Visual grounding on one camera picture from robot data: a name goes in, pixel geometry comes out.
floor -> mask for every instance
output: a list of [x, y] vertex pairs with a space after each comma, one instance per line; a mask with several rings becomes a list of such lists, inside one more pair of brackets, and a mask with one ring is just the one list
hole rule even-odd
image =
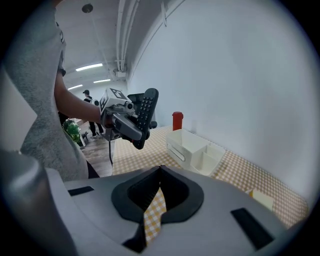
[[[81, 147], [81, 151], [85, 155], [86, 160], [92, 165], [100, 177], [111, 176], [112, 165], [109, 159], [109, 142], [101, 136], [90, 138], [92, 132], [89, 129], [88, 122], [80, 125], [80, 129], [81, 134], [88, 132], [88, 140], [84, 139], [86, 146]], [[114, 156], [114, 149], [115, 141], [113, 140], [111, 141], [111, 158]]]

yellow checkered cloth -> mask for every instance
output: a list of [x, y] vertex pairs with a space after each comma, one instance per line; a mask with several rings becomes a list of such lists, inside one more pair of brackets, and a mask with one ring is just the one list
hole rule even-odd
[[[113, 157], [113, 175], [131, 172], [141, 168], [160, 165], [181, 168], [167, 153], [166, 134], [172, 132], [172, 126], [150, 130], [150, 138], [144, 148], [136, 149], [123, 139], [115, 141]], [[288, 188], [283, 182], [249, 161], [226, 150], [213, 179], [228, 182], [242, 191], [257, 189], [270, 196], [273, 212], [285, 224], [291, 227], [308, 214], [306, 201]], [[165, 198], [161, 189], [144, 213], [146, 241], [154, 239], [161, 228], [161, 215], [166, 212]]]

red container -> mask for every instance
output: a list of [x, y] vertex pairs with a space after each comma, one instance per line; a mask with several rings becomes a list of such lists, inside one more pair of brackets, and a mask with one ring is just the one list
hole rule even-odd
[[173, 116], [173, 131], [182, 129], [182, 119], [184, 119], [184, 115], [182, 112], [174, 112]]

fluorescent light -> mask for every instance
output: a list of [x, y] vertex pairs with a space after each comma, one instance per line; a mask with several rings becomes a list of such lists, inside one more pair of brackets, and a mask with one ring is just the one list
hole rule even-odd
[[105, 79], [105, 80], [99, 80], [99, 81], [94, 81], [94, 83], [102, 83], [102, 82], [109, 82], [111, 79]]
[[82, 70], [92, 69], [92, 68], [96, 68], [96, 67], [102, 67], [102, 63], [89, 65], [89, 66], [83, 66], [83, 67], [77, 68], [75, 71], [82, 71]]
[[74, 87], [70, 87], [70, 88], [68, 88], [68, 90], [71, 90], [71, 89], [74, 89], [74, 88], [78, 88], [78, 87], [81, 87], [81, 86], [83, 86], [83, 85], [80, 84], [80, 85], [77, 85], [77, 86], [74, 86]]

remote control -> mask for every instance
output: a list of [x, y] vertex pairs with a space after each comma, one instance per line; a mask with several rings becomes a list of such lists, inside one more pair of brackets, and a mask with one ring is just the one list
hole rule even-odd
[[154, 115], [155, 108], [158, 101], [159, 92], [157, 89], [150, 88], [145, 91], [140, 109], [137, 113], [138, 129], [142, 131], [142, 137], [140, 140], [134, 140], [133, 145], [138, 149], [143, 149], [148, 135], [150, 122]]

